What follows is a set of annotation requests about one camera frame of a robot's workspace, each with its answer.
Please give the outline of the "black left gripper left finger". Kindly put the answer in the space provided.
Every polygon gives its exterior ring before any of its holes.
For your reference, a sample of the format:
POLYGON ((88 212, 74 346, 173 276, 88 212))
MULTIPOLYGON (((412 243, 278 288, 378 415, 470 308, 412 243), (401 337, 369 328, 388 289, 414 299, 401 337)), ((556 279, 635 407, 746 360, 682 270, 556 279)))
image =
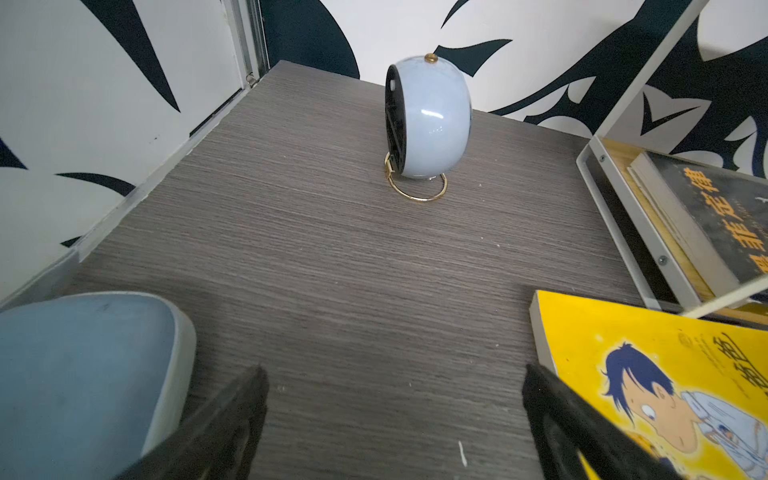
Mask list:
POLYGON ((254 365, 187 418, 119 479, 247 479, 268 411, 266 370, 254 365))

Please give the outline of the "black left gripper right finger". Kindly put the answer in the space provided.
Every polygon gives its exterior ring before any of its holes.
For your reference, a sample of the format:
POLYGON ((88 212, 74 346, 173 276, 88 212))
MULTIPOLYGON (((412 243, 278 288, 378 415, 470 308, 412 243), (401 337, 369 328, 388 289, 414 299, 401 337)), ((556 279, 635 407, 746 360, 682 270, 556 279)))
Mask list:
POLYGON ((678 479, 550 370, 528 364, 523 405, 546 479, 678 479))

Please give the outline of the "yellow cartoon book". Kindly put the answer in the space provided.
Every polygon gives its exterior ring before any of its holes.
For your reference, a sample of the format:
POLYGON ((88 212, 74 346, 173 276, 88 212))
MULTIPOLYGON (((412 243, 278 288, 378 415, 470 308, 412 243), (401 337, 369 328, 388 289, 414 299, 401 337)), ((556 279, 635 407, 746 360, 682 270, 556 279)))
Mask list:
POLYGON ((538 290, 538 361, 686 479, 767 476, 767 333, 538 290))

